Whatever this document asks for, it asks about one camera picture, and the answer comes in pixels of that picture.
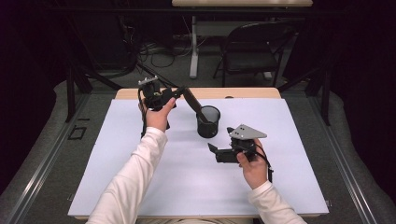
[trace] hand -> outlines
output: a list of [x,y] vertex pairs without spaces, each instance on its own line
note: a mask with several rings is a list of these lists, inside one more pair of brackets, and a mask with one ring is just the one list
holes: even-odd
[[[259,139],[254,139],[254,143],[260,147],[262,147],[262,143]],[[256,151],[263,156],[262,149],[256,147]],[[240,152],[236,155],[236,158],[239,161],[239,166],[242,167],[244,177],[247,183],[250,185],[252,189],[256,189],[265,183],[268,179],[267,177],[267,163],[260,156],[256,156],[254,161],[249,162],[248,158],[245,156],[243,152]]]
[[139,108],[141,111],[146,112],[146,123],[148,127],[157,128],[163,132],[166,131],[166,124],[168,122],[168,114],[174,107],[176,102],[175,98],[171,98],[166,105],[160,111],[151,111],[146,108],[146,105],[143,104],[143,108],[141,104],[139,104]]

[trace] black chair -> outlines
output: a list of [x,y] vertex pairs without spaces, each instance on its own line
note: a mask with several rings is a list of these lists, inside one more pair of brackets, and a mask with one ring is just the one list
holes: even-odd
[[296,34],[296,29],[286,21],[255,22],[239,26],[220,46],[222,66],[222,87],[226,74],[254,74],[274,72],[272,86],[275,86],[284,46]]

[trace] white poster board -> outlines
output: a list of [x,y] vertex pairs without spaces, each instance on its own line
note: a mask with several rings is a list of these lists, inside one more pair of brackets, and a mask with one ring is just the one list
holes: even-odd
[[[300,215],[327,214],[304,146],[283,99],[206,99],[201,105],[219,109],[219,133],[198,135],[194,111],[179,99],[169,115],[168,143],[139,211],[140,217],[256,216],[248,203],[250,188],[236,163],[217,163],[207,143],[230,148],[227,127],[240,124],[266,133],[261,139],[275,170],[273,183]],[[113,100],[92,150],[69,216],[87,217],[101,193],[140,141],[137,100]]]

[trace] gray object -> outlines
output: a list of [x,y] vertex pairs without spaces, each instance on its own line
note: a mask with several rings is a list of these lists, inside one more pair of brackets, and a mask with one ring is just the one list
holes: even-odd
[[267,134],[250,128],[245,124],[241,124],[230,133],[230,137],[240,140],[248,140],[253,138],[265,138],[267,137]]

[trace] table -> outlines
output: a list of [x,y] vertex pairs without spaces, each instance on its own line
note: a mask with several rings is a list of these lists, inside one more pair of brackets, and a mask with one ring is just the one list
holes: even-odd
[[[250,188],[241,169],[235,163],[216,163],[215,155],[207,147],[207,143],[228,147],[226,127],[236,127],[243,121],[268,134],[262,141],[275,169],[274,184],[295,211],[302,216],[329,212],[289,109],[277,89],[191,88],[191,91],[201,105],[214,105],[220,110],[219,133],[211,139],[200,137],[195,113],[183,99],[177,100],[175,111],[168,117],[169,142],[138,217],[257,217],[257,210],[248,203]],[[69,216],[81,219],[89,216],[107,183],[128,160],[134,149],[131,146],[138,144],[142,123],[136,97],[137,89],[119,90],[113,100]],[[293,186],[296,182],[301,182],[301,186]]]
[[[311,7],[312,0],[173,0],[174,7]],[[192,56],[190,78],[197,78],[198,35],[228,35],[232,29],[246,22],[212,21],[198,22],[192,16]]]

